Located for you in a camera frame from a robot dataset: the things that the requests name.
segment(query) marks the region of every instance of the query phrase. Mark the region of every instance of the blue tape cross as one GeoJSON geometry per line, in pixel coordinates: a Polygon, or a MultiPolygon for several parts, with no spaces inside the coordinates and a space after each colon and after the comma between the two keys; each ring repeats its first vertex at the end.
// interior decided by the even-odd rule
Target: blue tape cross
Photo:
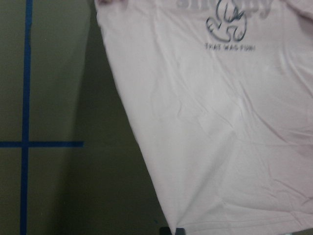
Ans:
{"type": "Polygon", "coordinates": [[[32,25],[33,0],[26,0],[25,40],[24,40],[24,78],[23,78],[23,112],[22,112],[22,141],[3,141],[0,148],[22,149],[21,173],[21,210],[20,234],[27,233],[27,185],[28,185],[28,149],[32,147],[83,147],[84,142],[78,141],[29,141],[29,103],[30,103],[30,70],[31,47],[30,30],[32,25]]]}

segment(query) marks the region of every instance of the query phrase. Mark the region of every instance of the t-shirt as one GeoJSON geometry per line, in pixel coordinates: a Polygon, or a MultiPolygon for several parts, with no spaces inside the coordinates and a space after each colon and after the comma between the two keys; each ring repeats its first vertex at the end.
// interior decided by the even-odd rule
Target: t-shirt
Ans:
{"type": "Polygon", "coordinates": [[[172,233],[313,227],[313,1],[96,3],[172,233]]]}

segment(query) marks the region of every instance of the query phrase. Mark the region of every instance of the white fabric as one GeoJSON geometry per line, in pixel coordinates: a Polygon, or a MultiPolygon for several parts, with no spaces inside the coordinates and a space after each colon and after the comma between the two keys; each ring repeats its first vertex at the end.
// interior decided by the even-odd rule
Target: white fabric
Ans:
{"type": "Polygon", "coordinates": [[[313,1],[96,4],[172,233],[313,227],[313,21],[303,6],[313,1]]]}

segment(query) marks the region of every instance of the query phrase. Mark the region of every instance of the vertical blue tape strip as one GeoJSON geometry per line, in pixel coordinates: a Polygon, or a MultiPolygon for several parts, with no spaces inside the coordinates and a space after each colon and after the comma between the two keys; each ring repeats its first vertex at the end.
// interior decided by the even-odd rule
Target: vertical blue tape strip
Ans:
{"type": "Polygon", "coordinates": [[[26,0],[25,39],[24,39],[24,78],[23,78],[23,118],[22,118],[22,173],[21,173],[21,210],[20,234],[27,233],[27,181],[28,181],[28,142],[29,142],[29,103],[31,47],[30,33],[32,24],[33,1],[26,0]]]}

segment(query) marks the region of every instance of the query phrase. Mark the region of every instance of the snoopy drawing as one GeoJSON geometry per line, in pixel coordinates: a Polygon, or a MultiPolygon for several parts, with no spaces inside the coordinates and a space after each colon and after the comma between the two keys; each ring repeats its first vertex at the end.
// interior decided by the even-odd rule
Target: snoopy drawing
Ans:
{"type": "Polygon", "coordinates": [[[216,5],[216,18],[206,20],[209,33],[217,40],[228,43],[241,41],[247,28],[244,11],[240,11],[234,0],[219,0],[216,5]]]}

